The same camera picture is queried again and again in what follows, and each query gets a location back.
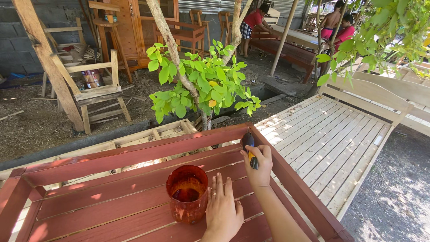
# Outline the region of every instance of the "tall bar stool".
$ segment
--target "tall bar stool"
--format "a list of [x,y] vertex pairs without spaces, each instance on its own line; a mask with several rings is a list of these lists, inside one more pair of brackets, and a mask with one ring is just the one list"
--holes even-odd
[[[191,9],[190,10],[190,17],[191,17],[191,23],[193,25],[200,25],[200,26],[204,26],[207,29],[208,32],[208,48],[211,46],[211,37],[209,36],[209,22],[207,20],[202,20],[201,16],[202,15],[202,10],[200,9]],[[205,49],[205,43],[204,43],[205,39],[203,38],[203,40],[199,41],[199,49],[204,50]],[[209,51],[204,51],[204,54],[209,54],[210,58],[212,58],[212,54]]]
[[231,28],[233,27],[233,22],[228,21],[228,17],[230,16],[230,12],[218,12],[218,18],[219,18],[219,25],[221,26],[221,36],[219,37],[219,41],[222,42],[222,36],[224,35],[224,28],[227,30],[225,34],[225,46],[227,46],[230,43],[230,34],[231,34]]

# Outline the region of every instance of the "paint can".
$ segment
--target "paint can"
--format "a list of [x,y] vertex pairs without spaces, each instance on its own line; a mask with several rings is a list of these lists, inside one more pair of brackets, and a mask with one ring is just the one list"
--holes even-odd
[[[94,64],[95,60],[87,60],[87,64]],[[103,78],[101,77],[103,71],[99,69],[81,71],[85,78],[86,88],[94,88],[104,86]]]

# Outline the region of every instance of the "corrugated metal sheet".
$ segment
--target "corrugated metal sheet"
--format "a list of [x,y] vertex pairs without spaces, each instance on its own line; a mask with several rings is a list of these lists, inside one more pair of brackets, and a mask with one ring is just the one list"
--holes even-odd
[[[281,12],[280,17],[288,17],[293,0],[272,0],[275,2],[274,9]],[[305,0],[299,0],[296,11],[294,13],[295,18],[301,18]],[[234,10],[234,0],[179,0],[179,12],[189,12],[190,9],[201,9],[203,13],[216,14],[219,11]]]

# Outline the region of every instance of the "shirtless man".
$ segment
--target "shirtless man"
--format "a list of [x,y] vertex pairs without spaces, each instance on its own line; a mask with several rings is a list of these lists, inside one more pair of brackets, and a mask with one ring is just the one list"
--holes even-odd
[[335,10],[326,15],[326,17],[321,23],[321,27],[323,28],[321,30],[321,38],[327,40],[330,38],[333,29],[339,23],[339,19],[342,18],[340,10],[343,5],[344,2],[342,0],[337,1],[335,5]]

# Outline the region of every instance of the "yellow leaf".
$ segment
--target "yellow leaf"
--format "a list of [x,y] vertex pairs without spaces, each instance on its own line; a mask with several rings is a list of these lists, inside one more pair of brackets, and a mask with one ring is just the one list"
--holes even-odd
[[213,86],[213,87],[214,87],[214,86],[218,86],[218,83],[216,83],[216,82],[214,82],[214,81],[210,81],[210,82],[209,82],[209,85],[211,85],[211,86]]
[[210,100],[209,101],[209,107],[215,107],[215,105],[216,105],[216,101],[215,100]]

